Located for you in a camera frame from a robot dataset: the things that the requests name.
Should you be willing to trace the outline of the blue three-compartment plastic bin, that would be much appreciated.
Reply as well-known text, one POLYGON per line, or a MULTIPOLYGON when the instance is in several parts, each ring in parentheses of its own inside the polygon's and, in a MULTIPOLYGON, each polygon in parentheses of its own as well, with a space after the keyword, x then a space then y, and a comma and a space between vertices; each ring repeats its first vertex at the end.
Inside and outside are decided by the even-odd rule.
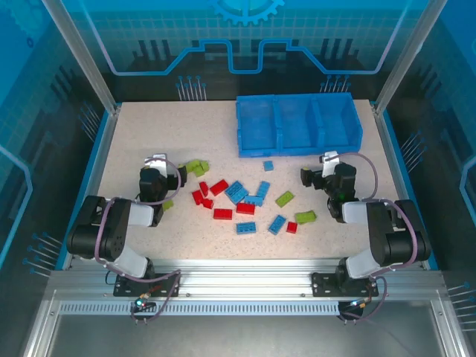
POLYGON ((349 93, 239 96, 236 117, 241 158, 361 149, 363 128, 349 93))

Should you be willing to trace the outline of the grey metal tray panel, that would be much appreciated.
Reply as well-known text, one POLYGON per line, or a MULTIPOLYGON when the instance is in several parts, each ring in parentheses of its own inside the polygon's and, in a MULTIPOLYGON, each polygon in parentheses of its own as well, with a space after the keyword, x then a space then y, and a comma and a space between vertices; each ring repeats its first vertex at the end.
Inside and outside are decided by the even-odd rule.
POLYGON ((369 321, 335 317, 60 317, 44 357, 452 357, 430 307, 386 303, 369 321))

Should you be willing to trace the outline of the side frame rail blue trim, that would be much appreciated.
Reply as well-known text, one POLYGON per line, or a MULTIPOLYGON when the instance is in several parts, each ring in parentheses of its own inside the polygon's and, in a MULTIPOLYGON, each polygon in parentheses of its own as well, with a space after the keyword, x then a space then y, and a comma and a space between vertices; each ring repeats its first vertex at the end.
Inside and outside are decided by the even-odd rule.
POLYGON ((390 174, 396 191, 398 199, 410 199, 416 206, 416 211, 422 221, 423 227, 427 228, 423 219, 414 189, 411 185, 411 180, 408 170, 405 166, 403 154, 397 141, 395 130, 392 126, 390 115, 385 109, 382 114, 376 111, 376 102, 370 101, 370 107, 376 122, 376 128, 379 132, 379 137, 382 142, 382 147, 389 166, 390 174))
POLYGON ((55 271, 66 270, 70 266, 71 255, 68 253, 66 248, 68 234, 73 228, 74 222, 80 212, 80 208, 84 199, 88 195, 97 194, 99 190, 119 113, 120 107, 117 108, 113 115, 105 112, 103 118, 101 119, 100 127, 98 129, 91 154, 86 165, 86 171, 84 172, 83 180, 81 181, 79 193, 71 213, 71 218, 69 220, 68 227, 66 228, 63 244, 54 268, 55 271))

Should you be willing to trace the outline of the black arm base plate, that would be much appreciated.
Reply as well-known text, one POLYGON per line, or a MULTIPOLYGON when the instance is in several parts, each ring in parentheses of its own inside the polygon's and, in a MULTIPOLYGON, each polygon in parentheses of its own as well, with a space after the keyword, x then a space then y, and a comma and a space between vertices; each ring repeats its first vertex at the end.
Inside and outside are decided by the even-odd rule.
POLYGON ((379 296, 377 286, 369 279, 351 279, 336 273, 311 274, 311 288, 314 298, 376 298, 379 296))
POLYGON ((152 298, 165 298, 169 294, 176 277, 175 274, 166 280, 154 283, 139 283, 117 276, 113 295, 115 297, 138 298, 140 295, 148 293, 152 298))

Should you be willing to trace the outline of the wide aluminium mounting rail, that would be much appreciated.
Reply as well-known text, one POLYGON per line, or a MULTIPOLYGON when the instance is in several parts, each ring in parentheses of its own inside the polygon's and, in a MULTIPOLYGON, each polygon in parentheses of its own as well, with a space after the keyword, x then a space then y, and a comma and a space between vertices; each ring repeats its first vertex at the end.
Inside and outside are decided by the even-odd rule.
MULTIPOLYGON (((282 260, 166 260, 155 270, 181 270, 180 300, 311 300, 311 274, 332 273, 337 259, 282 260)), ((50 300, 108 300, 112 287, 104 282, 105 269, 92 261, 74 259, 70 269, 51 274, 44 298, 50 300)), ((422 264, 386 273, 391 301, 446 299, 440 271, 422 264)))

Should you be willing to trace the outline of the aluminium frame post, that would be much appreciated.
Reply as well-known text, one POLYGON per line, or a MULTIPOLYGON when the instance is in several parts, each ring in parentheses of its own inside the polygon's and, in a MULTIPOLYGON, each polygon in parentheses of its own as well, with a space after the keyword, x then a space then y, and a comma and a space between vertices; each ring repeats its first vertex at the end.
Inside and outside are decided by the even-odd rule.
POLYGON ((422 12, 413 32, 409 36, 395 66, 390 72, 374 105, 374 114, 381 117, 386 110, 396 90, 404 79, 408 69, 420 52, 422 45, 427 39, 431 29, 438 20, 448 0, 428 0, 427 6, 422 12))
POLYGON ((78 62, 86 79, 109 115, 117 114, 117 105, 93 56, 61 0, 41 0, 63 39, 78 62))

